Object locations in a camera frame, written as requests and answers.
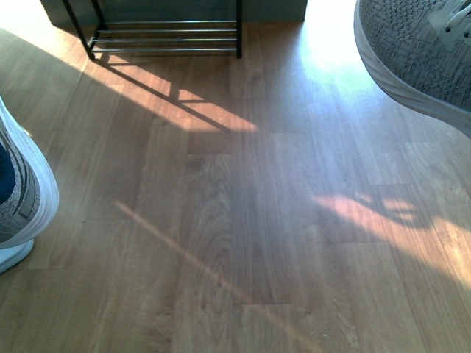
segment metal shoe rack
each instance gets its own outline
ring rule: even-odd
[[[133,21],[107,23],[91,0],[98,26],[89,40],[69,0],[64,6],[91,60],[98,53],[235,54],[242,57],[242,0],[235,0],[234,21]]]

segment laminate flooring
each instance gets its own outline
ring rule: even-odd
[[[374,84],[354,0],[244,24],[241,60],[95,62],[4,3],[0,94],[61,199],[0,352],[471,352],[471,140]]]

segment wall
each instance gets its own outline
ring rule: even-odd
[[[80,23],[95,24],[90,0],[69,0]],[[308,0],[244,0],[244,21],[304,21]],[[62,0],[41,0],[55,26],[71,24]],[[234,0],[101,0],[107,21],[233,20]]]

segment foot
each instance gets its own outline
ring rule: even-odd
[[[0,99],[0,272],[31,251],[58,205],[46,158]]]
[[[355,39],[393,99],[471,138],[470,0],[358,0]]]

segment rack leg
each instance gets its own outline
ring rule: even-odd
[[[235,21],[237,27],[237,58],[242,58],[242,0],[235,2]]]
[[[62,3],[64,3],[65,9],[68,12],[68,15],[70,16],[72,23],[74,24],[75,30],[77,31],[77,34],[79,35],[80,41],[82,42],[83,47],[85,48],[88,57],[91,60],[95,60],[95,54],[92,53],[90,47],[87,44],[87,40],[85,39],[85,35],[83,34],[82,28],[80,27],[79,21],[77,20],[77,17],[75,16],[74,11],[72,10],[72,7],[68,0],[62,0]]]

